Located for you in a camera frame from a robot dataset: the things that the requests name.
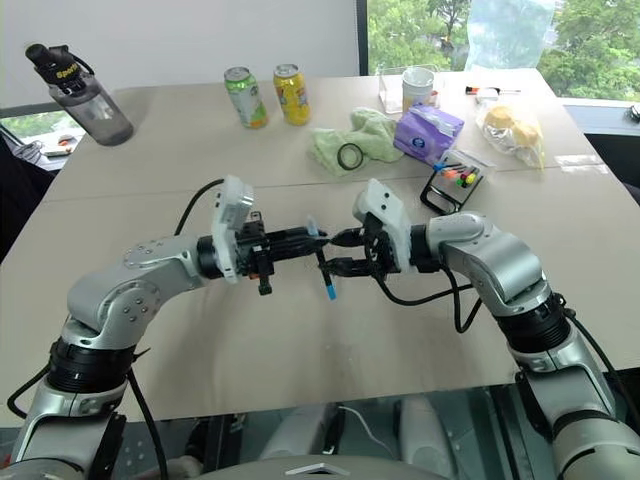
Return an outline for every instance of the floor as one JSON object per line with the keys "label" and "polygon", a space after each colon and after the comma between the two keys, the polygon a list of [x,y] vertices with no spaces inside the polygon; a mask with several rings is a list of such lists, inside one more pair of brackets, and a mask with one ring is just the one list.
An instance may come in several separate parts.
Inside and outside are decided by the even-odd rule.
{"label": "floor", "polygon": [[[519,419],[518,425],[514,428],[521,433],[529,457],[523,471],[518,472],[517,475],[522,479],[554,478],[549,446],[526,421],[515,389],[505,388],[513,399]],[[517,478],[510,471],[497,422],[495,403],[492,401],[489,388],[433,392],[427,394],[427,397],[438,412],[451,443],[460,472],[460,480]],[[398,442],[393,433],[393,412],[394,404],[400,398],[386,397],[344,403],[345,406],[358,410],[374,435],[385,442],[396,455]],[[246,415],[242,423],[240,463],[258,458],[271,434],[290,411],[290,409],[272,410],[251,412]],[[177,458],[183,454],[187,439],[199,420],[187,418],[157,422],[167,458]],[[344,433],[340,442],[341,455],[389,458],[389,454],[383,448],[367,437],[354,415],[346,412],[345,420]],[[0,454],[5,461],[11,453],[17,433],[17,429],[0,429]],[[132,478],[156,465],[146,426],[139,422],[128,424],[114,470],[114,478]]]}

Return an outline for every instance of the tissue box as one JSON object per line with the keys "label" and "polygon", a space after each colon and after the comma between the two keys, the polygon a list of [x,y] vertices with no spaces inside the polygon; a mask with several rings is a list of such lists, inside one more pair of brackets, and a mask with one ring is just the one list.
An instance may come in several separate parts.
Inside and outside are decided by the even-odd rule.
{"label": "tissue box", "polygon": [[407,155],[433,166],[456,141],[464,120],[426,105],[415,105],[396,126],[393,144]]}

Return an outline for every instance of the plastic bag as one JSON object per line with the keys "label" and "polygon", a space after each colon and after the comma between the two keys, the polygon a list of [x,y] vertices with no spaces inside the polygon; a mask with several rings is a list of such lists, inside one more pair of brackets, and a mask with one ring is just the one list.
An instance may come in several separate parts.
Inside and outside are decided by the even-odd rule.
{"label": "plastic bag", "polygon": [[544,168],[542,131],[529,109],[503,102],[483,103],[476,123],[499,152],[514,155],[531,167]]}
{"label": "plastic bag", "polygon": [[533,68],[551,35],[555,0],[473,0],[465,70]]}

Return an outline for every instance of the gray water bottle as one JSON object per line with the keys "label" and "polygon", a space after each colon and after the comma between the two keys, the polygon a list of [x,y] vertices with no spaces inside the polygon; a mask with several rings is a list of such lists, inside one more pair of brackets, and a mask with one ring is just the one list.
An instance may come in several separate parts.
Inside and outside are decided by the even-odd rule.
{"label": "gray water bottle", "polygon": [[93,70],[67,45],[39,43],[25,55],[49,85],[49,95],[101,145],[118,145],[133,135],[133,125],[96,80]]}

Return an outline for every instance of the white wall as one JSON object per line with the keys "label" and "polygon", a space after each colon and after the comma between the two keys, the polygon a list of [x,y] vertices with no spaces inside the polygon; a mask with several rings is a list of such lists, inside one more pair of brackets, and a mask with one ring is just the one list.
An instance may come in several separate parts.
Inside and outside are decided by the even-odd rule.
{"label": "white wall", "polygon": [[358,74],[355,0],[0,0],[0,107],[51,101],[24,56],[60,45],[108,90],[222,81],[226,68],[271,78],[278,63],[307,75]]}

